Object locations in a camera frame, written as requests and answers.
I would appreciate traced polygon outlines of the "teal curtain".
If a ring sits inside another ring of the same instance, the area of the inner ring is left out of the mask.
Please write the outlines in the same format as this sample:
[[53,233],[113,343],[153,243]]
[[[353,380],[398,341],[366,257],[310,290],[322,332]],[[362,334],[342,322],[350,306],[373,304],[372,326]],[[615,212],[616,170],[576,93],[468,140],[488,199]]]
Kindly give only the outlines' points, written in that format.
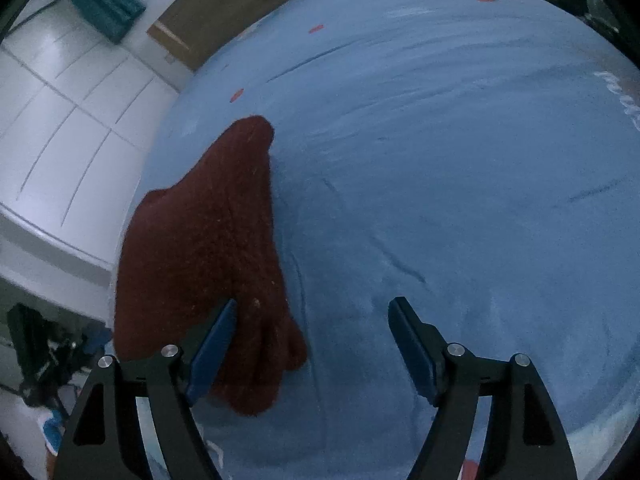
[[140,0],[70,0],[70,3],[112,44],[120,44],[145,11]]

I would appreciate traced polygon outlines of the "dark red knit sweater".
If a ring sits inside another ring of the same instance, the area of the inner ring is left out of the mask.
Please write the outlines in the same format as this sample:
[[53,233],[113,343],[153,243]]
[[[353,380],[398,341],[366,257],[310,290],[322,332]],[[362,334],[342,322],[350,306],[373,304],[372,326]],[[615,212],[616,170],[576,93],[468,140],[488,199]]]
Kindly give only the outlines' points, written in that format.
[[210,391],[241,415],[277,399],[284,373],[307,359],[276,245],[270,190],[272,125],[234,122],[175,185],[149,192],[122,241],[114,347],[148,358],[235,302],[235,328]]

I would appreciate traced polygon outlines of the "blue cartoon print bedspread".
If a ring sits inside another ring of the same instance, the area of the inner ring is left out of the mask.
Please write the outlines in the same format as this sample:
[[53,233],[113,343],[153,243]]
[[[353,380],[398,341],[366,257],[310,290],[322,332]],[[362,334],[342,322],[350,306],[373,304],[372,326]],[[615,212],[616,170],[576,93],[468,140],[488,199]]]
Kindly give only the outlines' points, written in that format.
[[222,476],[408,476],[435,412],[397,296],[478,356],[530,356],[578,477],[603,474],[639,416],[634,63],[544,0],[292,0],[196,73],[137,196],[255,114],[309,362],[265,414],[198,404]]

